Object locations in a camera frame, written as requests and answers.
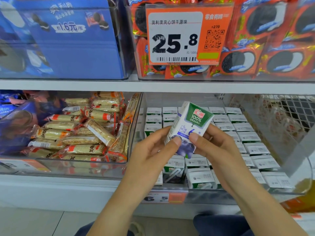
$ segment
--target fingernail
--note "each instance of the fingernail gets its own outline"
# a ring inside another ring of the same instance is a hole
[[[179,137],[173,138],[173,142],[175,142],[177,146],[181,145],[181,139]]]
[[[189,134],[189,139],[190,139],[192,142],[196,142],[196,141],[198,140],[198,134],[192,132],[191,134]]]

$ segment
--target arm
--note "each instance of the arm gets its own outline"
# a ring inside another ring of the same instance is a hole
[[[173,138],[164,145],[163,139],[169,129],[162,128],[136,145],[123,179],[87,236],[127,235],[134,210],[152,189],[161,170],[181,144],[179,138]]]
[[[209,159],[223,188],[236,200],[256,236],[307,236],[307,233],[256,181],[232,137],[210,125],[203,137],[191,133],[196,153]]]

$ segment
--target tile grout line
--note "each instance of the tile grout line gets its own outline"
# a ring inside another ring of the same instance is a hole
[[[56,232],[56,229],[57,229],[57,227],[58,227],[58,225],[59,225],[59,223],[60,223],[60,221],[61,221],[61,218],[62,218],[62,216],[63,216],[64,213],[65,213],[65,212],[63,211],[63,212],[62,212],[62,215],[61,215],[61,217],[60,217],[60,219],[59,219],[59,221],[58,221],[58,223],[57,223],[57,226],[56,226],[55,230],[53,231],[53,234]]]

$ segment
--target floor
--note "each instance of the floor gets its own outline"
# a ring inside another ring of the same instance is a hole
[[[0,208],[1,236],[73,236],[97,217],[93,213]],[[191,220],[136,216],[147,236],[197,236]]]

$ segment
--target person's left hand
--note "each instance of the person's left hand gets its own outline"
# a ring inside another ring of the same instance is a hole
[[[126,173],[115,191],[115,197],[132,200],[132,204],[137,206],[147,196],[161,170],[181,145],[179,137],[164,145],[170,128],[157,130],[137,143],[127,164]]]

